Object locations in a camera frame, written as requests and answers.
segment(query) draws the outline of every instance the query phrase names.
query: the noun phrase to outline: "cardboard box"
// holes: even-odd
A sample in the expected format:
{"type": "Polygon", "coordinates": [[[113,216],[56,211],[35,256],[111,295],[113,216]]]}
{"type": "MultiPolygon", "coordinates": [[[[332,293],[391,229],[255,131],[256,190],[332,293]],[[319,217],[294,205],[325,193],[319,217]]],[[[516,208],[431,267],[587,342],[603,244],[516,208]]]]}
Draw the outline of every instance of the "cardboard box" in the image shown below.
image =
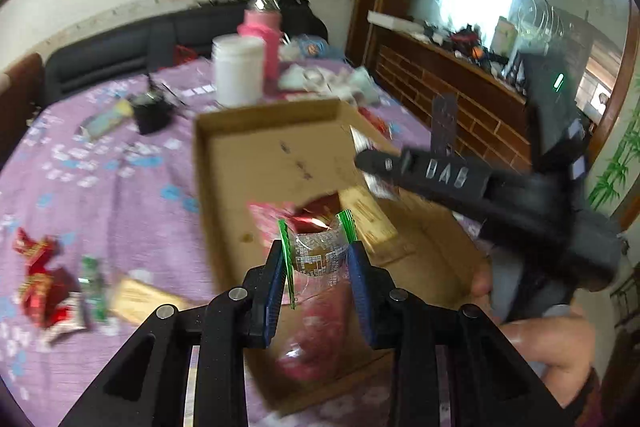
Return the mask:
{"type": "MultiPolygon", "coordinates": [[[[353,164],[351,127],[380,149],[394,151],[375,127],[339,100],[275,103],[198,117],[194,162],[217,288],[240,285],[247,270],[265,261],[249,201],[302,204],[354,185],[366,187],[353,164]]],[[[416,247],[416,253],[385,265],[396,285],[434,305],[460,302],[482,255],[451,213],[407,192],[401,192],[400,201],[378,203],[399,234],[416,247]]],[[[338,375],[324,382],[291,381],[274,361],[299,327],[299,309],[283,307],[270,349],[245,352],[258,389],[281,413],[343,393],[392,363],[390,353],[369,349],[352,310],[338,375]]]]}

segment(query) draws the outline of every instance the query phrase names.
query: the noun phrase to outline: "human hand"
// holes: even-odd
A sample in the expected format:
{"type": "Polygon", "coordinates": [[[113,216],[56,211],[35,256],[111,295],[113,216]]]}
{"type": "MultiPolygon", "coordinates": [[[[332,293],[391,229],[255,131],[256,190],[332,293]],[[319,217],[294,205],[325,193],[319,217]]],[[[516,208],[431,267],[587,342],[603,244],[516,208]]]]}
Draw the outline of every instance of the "human hand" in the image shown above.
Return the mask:
{"type": "Polygon", "coordinates": [[[595,330],[576,305],[566,317],[528,319],[500,325],[492,315],[489,293],[492,272],[484,263],[471,285],[473,304],[500,327],[502,333],[527,362],[548,367],[542,381],[562,407],[568,406],[589,378],[595,353],[595,330]]]}

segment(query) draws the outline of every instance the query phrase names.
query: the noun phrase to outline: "brick pattern panel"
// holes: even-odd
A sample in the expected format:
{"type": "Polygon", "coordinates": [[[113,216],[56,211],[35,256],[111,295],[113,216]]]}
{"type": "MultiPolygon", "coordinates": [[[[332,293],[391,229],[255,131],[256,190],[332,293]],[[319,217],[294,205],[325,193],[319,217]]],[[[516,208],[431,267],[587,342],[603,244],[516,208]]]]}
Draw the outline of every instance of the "brick pattern panel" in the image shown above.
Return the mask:
{"type": "Polygon", "coordinates": [[[380,86],[427,126],[431,126],[431,105],[438,94],[453,93],[457,97],[456,152],[479,156],[497,168],[530,170],[529,142],[500,118],[433,71],[425,70],[388,46],[380,46],[377,59],[376,77],[380,86]]]}

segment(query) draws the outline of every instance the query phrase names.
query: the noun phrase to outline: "candy wrapper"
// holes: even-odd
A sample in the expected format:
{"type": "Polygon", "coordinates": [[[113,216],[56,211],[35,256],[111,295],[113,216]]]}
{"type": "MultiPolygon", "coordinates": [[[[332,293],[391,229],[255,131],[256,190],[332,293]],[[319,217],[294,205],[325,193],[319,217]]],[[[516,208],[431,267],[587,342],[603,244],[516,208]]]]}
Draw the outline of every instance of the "candy wrapper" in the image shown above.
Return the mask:
{"type": "MultiPolygon", "coordinates": [[[[356,148],[356,153],[365,151],[367,149],[376,150],[375,144],[356,128],[351,127],[351,136],[353,137],[353,144],[356,148]]],[[[371,194],[377,198],[383,198],[385,200],[397,200],[399,198],[398,188],[390,185],[389,183],[376,178],[373,174],[367,174],[363,172],[364,181],[367,182],[367,187],[371,194]]]]}
{"type": "Polygon", "coordinates": [[[372,124],[387,140],[391,140],[391,127],[382,118],[373,114],[366,107],[359,107],[358,112],[372,124]]]}
{"type": "Polygon", "coordinates": [[[26,264],[26,280],[18,289],[20,304],[24,314],[44,330],[43,338],[51,342],[62,333],[84,329],[80,294],[70,291],[73,279],[64,268],[47,268],[56,251],[55,240],[46,236],[34,241],[18,229],[13,246],[26,264]]]}
{"type": "MultiPolygon", "coordinates": [[[[308,298],[299,306],[298,312],[302,314],[302,327],[285,344],[286,348],[278,358],[278,365],[289,378],[298,381],[322,380],[334,375],[338,368],[340,352],[344,346],[344,336],[347,329],[347,317],[351,304],[351,284],[346,278],[346,273],[340,277],[340,268],[344,267],[348,245],[357,240],[355,225],[350,211],[344,210],[337,216],[337,225],[329,232],[339,232],[339,237],[332,238],[336,241],[334,248],[329,253],[321,255],[321,259],[312,263],[313,272],[321,277],[335,277],[335,282],[318,295],[308,298]]],[[[300,276],[300,270],[307,269],[306,248],[311,245],[309,237],[304,237],[304,243],[296,246],[289,237],[284,220],[280,221],[283,241],[283,255],[287,265],[287,281],[300,276]]],[[[302,236],[316,236],[315,241],[323,250],[329,245],[325,237],[328,232],[316,234],[302,234],[302,236]]],[[[297,300],[290,296],[292,307],[297,300]]]]}
{"type": "MultiPolygon", "coordinates": [[[[293,203],[281,205],[250,203],[248,207],[254,217],[255,225],[260,231],[265,257],[269,254],[273,241],[281,238],[281,230],[278,227],[279,220],[286,221],[287,228],[291,232],[290,238],[295,239],[298,234],[327,232],[331,228],[336,214],[341,211],[337,192],[308,201],[298,207],[293,203]]],[[[329,241],[330,238],[331,234],[327,234],[319,239],[329,241]]],[[[330,286],[327,283],[331,282],[331,280],[316,280],[310,283],[308,275],[304,271],[300,271],[294,281],[294,294],[298,296],[299,302],[327,289],[330,286]]],[[[282,303],[290,304],[289,294],[286,292],[283,295],[282,303]]]]}
{"type": "Polygon", "coordinates": [[[42,332],[41,338],[50,344],[63,333],[84,330],[80,294],[69,292],[68,297],[56,306],[51,325],[42,332]]]}
{"type": "Polygon", "coordinates": [[[289,230],[285,219],[279,221],[279,227],[290,267],[287,288],[292,308],[347,277],[345,260],[349,244],[338,220],[327,230],[316,233],[295,233],[289,230]]]}

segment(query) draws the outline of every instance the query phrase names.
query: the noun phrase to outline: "black sofa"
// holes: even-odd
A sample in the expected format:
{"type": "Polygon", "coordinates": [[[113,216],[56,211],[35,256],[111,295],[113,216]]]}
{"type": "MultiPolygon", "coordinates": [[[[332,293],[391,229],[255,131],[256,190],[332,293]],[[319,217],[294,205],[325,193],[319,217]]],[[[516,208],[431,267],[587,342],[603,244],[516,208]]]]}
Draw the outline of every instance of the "black sofa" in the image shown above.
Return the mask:
{"type": "MultiPolygon", "coordinates": [[[[54,52],[45,66],[40,107],[63,100],[107,80],[125,78],[174,65],[177,45],[209,57],[211,41],[236,33],[246,0],[207,5],[153,17],[70,44],[54,52]]],[[[280,0],[282,31],[328,40],[324,23],[307,0],[280,0]]]]}

